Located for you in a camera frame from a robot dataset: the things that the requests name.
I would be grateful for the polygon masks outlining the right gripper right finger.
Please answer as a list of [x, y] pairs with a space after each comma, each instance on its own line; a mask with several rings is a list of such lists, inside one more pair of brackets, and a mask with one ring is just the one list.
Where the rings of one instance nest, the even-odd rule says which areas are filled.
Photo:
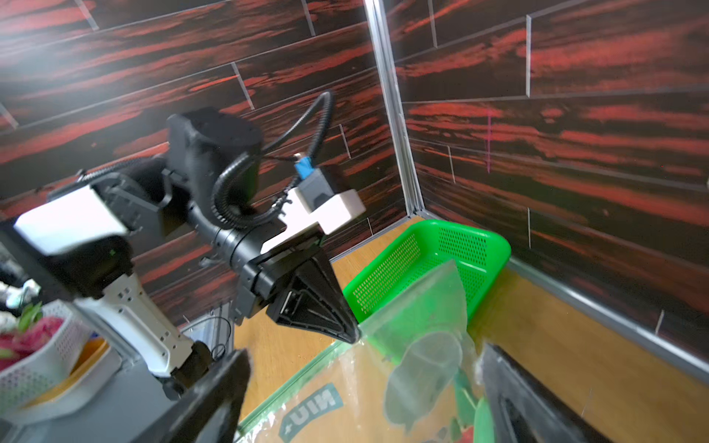
[[498, 345], [479, 360], [494, 442], [608, 442]]

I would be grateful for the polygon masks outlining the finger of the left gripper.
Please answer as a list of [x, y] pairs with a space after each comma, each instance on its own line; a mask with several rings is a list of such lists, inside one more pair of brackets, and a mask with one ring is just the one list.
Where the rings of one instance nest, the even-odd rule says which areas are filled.
[[318, 245], [293, 251], [277, 263], [276, 269], [285, 275], [267, 307], [271, 320], [344, 343], [360, 340], [356, 316], [345, 300], [330, 260]]

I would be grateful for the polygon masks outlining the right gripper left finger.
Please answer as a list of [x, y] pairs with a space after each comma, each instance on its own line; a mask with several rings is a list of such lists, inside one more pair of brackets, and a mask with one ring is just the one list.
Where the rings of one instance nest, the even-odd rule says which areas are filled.
[[233, 442], [251, 376], [246, 349], [225, 356], [136, 442]]

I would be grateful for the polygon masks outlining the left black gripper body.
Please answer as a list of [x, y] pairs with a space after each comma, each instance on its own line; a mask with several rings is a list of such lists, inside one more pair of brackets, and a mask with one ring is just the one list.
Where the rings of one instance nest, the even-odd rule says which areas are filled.
[[232, 302], [232, 317], [237, 324], [262, 310], [267, 312], [276, 287], [284, 283], [285, 272], [276, 269], [279, 261], [285, 260], [293, 251], [311, 245], [321, 248], [324, 234], [318, 227], [311, 227], [262, 253], [263, 244], [281, 227], [281, 223], [274, 221], [247, 230], [212, 229], [212, 246], [217, 256], [237, 274], [236, 295]]

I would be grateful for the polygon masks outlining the clear zip-top bag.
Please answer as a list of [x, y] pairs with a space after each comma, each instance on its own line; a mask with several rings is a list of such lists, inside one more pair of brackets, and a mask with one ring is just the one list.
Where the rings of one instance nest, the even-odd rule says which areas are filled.
[[466, 331], [465, 291], [439, 265], [334, 343], [257, 408], [240, 442], [491, 442]]

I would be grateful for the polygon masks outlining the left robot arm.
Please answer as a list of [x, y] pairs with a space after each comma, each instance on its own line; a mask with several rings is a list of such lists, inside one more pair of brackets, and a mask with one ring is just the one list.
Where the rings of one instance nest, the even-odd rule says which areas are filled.
[[202, 108], [167, 120], [166, 154], [80, 175], [1, 225], [1, 240], [48, 300], [97, 317], [131, 346], [176, 400], [215, 363], [144, 291], [133, 236], [190, 227], [236, 274], [231, 322], [265, 312], [281, 326], [355, 343], [360, 329], [322, 243], [364, 204], [317, 158], [332, 123], [323, 92], [290, 129], [265, 143], [247, 119]]

